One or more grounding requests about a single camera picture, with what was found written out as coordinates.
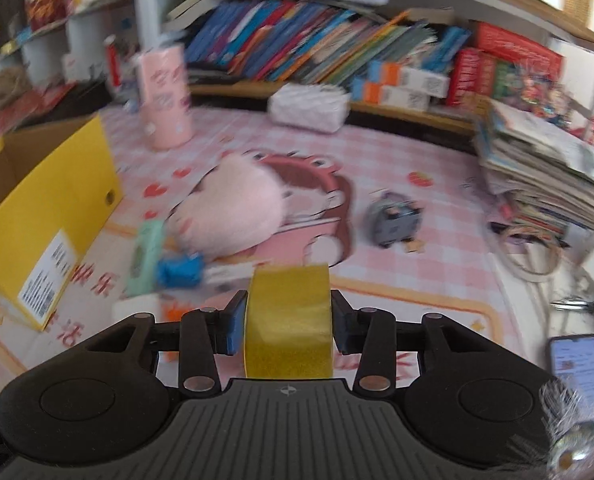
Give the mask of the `small white red box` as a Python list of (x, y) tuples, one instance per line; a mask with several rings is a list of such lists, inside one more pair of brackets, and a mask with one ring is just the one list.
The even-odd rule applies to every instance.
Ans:
[(270, 260), (253, 260), (240, 263), (213, 263), (203, 272), (203, 283), (212, 288), (233, 288), (237, 284), (249, 282), (257, 268), (270, 264)]

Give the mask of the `blue object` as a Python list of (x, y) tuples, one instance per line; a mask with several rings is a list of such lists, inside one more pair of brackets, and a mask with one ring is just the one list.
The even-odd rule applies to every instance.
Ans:
[(204, 258), (193, 255), (162, 258), (157, 262), (156, 278), (160, 288), (195, 288), (201, 284)]

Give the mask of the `gold tape roll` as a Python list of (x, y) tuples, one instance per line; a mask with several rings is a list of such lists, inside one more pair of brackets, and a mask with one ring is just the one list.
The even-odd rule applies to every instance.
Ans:
[(243, 359), (251, 379), (333, 376), (329, 267), (261, 266), (250, 282)]

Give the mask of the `grey toy car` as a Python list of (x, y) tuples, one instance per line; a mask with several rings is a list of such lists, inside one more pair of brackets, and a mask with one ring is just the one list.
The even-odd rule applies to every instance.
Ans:
[(393, 191), (385, 191), (367, 208), (367, 237), (376, 246), (390, 248), (395, 243), (412, 242), (422, 223), (423, 207)]

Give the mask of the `pink checkered desk mat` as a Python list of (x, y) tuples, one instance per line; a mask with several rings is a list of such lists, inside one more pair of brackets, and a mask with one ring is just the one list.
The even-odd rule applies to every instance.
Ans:
[[(194, 110), (194, 139), (154, 152), (136, 116), (109, 107), (100, 118), (122, 201), (74, 268), (45, 330), (20, 325), (0, 306), (0, 390), (109, 325), (142, 223), (165, 218), (227, 152), (279, 166), (291, 204), (289, 228), (247, 252), (245, 261), (328, 263), (332, 285), (356, 307), (388, 310), (401, 321), (445, 313), (544, 362), (541, 299), (497, 259), (475, 157), (366, 128), (317, 136), (274, 125), (261, 113), (223, 108)], [(412, 242), (382, 248), (367, 237), (367, 208), (385, 191), (423, 207)]]

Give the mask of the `pink plush pig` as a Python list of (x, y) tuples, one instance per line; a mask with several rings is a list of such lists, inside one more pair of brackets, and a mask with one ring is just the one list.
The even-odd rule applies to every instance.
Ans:
[(207, 259), (238, 254), (269, 238), (283, 224), (283, 182), (243, 154), (229, 153), (175, 206), (167, 229), (178, 248)]

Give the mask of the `metal nail clipper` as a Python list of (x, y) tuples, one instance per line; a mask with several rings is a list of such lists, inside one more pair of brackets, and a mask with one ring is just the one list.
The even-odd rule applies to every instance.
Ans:
[(594, 301), (582, 297), (566, 297), (559, 300), (553, 300), (550, 306), (558, 311), (582, 312), (594, 315)]

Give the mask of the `smartphone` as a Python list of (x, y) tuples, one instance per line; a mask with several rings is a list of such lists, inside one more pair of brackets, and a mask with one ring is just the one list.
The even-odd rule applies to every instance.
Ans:
[(594, 334), (553, 337), (548, 356), (551, 374), (594, 408)]

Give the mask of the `yellow cardboard box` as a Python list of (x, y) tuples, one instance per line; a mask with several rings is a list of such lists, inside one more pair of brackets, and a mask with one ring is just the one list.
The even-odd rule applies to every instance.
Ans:
[(42, 330), (123, 193), (99, 115), (0, 137), (0, 298)]

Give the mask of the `stack of papers and notebooks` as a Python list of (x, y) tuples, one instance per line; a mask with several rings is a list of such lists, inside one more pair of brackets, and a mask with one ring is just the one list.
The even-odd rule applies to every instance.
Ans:
[(476, 127), (488, 188), (508, 199), (513, 222), (556, 235), (569, 226), (594, 231), (594, 146), (495, 100)]

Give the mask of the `white quilted purse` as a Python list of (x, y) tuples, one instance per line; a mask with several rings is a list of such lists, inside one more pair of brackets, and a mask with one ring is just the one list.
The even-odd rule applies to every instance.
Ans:
[(283, 84), (269, 97), (267, 112), (276, 124), (332, 134), (350, 110), (350, 94), (330, 84)]

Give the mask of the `orange white box lower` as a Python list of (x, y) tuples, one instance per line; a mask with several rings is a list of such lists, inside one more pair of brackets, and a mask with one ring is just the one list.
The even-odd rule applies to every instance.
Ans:
[(429, 96), (422, 92), (375, 84), (362, 78), (355, 78), (352, 81), (351, 96), (358, 102), (403, 108), (420, 113), (426, 112), (429, 107)]

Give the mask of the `orange white box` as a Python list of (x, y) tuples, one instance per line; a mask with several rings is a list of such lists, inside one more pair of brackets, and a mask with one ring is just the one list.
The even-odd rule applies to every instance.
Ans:
[(403, 108), (420, 113), (426, 112), (429, 107), (429, 96), (422, 92), (375, 84), (362, 78), (355, 78), (352, 81), (351, 96), (358, 102)]
[(375, 84), (401, 87), (438, 99), (448, 96), (450, 78), (429, 70), (392, 62), (371, 61), (367, 76)]

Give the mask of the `orange white box upper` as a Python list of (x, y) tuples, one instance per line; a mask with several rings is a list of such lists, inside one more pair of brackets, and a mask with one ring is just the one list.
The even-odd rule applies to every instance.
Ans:
[(375, 84), (401, 87), (438, 99), (448, 96), (450, 78), (429, 70), (392, 62), (371, 61), (367, 76)]

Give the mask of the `red dictionary books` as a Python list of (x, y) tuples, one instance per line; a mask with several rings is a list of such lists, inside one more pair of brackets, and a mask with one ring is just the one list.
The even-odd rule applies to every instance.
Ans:
[(486, 22), (454, 58), (445, 104), (479, 112), (487, 99), (534, 112), (560, 82), (564, 58), (538, 42)]

